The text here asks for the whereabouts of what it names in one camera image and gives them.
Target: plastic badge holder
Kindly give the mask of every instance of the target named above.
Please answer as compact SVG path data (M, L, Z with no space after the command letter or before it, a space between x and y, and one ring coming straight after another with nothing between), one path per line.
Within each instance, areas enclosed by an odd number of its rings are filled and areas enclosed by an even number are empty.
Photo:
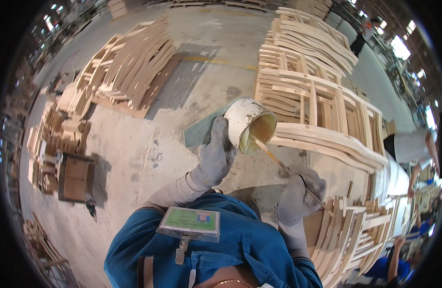
M220 241L219 211L170 207L157 233L207 242Z

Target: id badge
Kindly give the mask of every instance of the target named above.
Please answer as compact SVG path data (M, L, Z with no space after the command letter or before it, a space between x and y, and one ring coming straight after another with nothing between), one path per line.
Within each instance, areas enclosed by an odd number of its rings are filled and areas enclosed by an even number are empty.
M182 265L189 240L218 243L220 241L219 211L170 207L160 221L157 233L179 238L175 262Z

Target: yellow floor marking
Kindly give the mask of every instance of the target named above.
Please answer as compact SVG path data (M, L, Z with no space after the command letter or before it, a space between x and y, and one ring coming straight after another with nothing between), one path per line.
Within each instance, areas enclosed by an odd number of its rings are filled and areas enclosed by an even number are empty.
M248 69L248 70L258 70L257 66L237 66L237 65L231 65L229 64L229 61L227 60L223 60L223 59L211 59L209 57L203 57L203 56L186 56L183 58L183 61L197 61L197 62L209 62L209 63L213 63L213 64L221 64L221 65L226 65L226 66L230 66L230 67L235 67L235 68L241 68L241 69Z

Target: paintbrush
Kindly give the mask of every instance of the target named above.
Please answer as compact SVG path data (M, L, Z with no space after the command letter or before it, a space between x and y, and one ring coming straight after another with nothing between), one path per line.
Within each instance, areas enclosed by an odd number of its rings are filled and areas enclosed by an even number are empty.
M254 140L256 142L256 144L264 151L266 152L267 155L269 155L270 158L272 158L272 160L274 160L275 163L277 163L282 169L284 169L286 172L288 172L290 175L293 174L297 174L296 172L293 172L290 168L288 168L287 166L285 166L282 161L278 160L277 157L274 156L274 154L272 154L269 149L266 147L266 145L261 142L261 140L259 140L256 136L250 134L250 138L252 140ZM309 195L311 195L319 204L320 206L322 206L322 208L328 212L328 214L331 217L334 217L334 214L330 211L330 209L328 209L325 204L312 192L310 191L310 189L307 189L307 192L309 193Z

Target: person in white shirt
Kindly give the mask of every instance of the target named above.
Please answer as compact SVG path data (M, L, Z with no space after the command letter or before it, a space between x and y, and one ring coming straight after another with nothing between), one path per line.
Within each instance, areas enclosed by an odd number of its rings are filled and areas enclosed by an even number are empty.
M363 45L370 40L371 36L373 36L375 27L379 27L380 24L381 22L379 18L372 18L371 20L362 23L362 31L357 32L357 38L351 44L351 51L354 52L356 57L359 57Z
M396 133L384 139L384 148L398 163L416 162L411 172L408 196L414 197L413 185L420 172L433 161L433 167L440 174L435 130L416 130L411 133Z

